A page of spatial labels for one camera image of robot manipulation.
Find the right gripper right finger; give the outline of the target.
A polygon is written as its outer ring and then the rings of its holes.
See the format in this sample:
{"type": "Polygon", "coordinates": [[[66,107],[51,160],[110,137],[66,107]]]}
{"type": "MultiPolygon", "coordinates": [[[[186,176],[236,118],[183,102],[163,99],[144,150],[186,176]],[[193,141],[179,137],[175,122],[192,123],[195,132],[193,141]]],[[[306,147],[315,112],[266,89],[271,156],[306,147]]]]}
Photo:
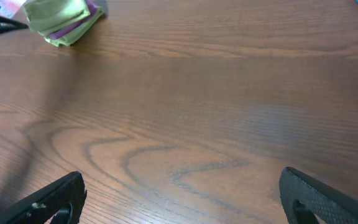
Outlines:
{"type": "Polygon", "coordinates": [[[289,224],[358,223],[358,201],[293,168],[282,170],[280,199],[289,224]]]}

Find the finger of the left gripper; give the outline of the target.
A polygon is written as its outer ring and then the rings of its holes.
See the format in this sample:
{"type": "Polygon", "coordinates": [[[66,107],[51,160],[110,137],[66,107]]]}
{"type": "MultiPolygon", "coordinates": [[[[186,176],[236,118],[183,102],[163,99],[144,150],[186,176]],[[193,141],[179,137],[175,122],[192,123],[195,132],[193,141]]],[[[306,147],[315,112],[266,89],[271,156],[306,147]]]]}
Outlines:
{"type": "Polygon", "coordinates": [[[0,34],[22,29],[29,29],[29,26],[25,23],[0,16],[0,34]]]}

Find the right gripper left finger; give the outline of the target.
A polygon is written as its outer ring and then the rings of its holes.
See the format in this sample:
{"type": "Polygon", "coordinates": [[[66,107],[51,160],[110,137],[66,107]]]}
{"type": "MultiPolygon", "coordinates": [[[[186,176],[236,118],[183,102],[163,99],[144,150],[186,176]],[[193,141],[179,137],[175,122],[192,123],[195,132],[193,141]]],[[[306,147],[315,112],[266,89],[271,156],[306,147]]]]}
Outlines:
{"type": "Polygon", "coordinates": [[[71,172],[0,211],[0,224],[79,224],[86,197],[82,174],[71,172]]]}

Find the light green microfiber cloth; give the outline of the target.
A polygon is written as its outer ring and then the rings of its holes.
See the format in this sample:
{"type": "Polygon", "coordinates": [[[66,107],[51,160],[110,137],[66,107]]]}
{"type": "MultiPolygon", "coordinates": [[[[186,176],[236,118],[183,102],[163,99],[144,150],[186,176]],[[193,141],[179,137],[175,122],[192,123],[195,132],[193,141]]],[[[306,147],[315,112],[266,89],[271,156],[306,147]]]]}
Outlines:
{"type": "Polygon", "coordinates": [[[90,15],[84,0],[38,0],[24,4],[32,31],[43,35],[55,32],[90,15]]]}

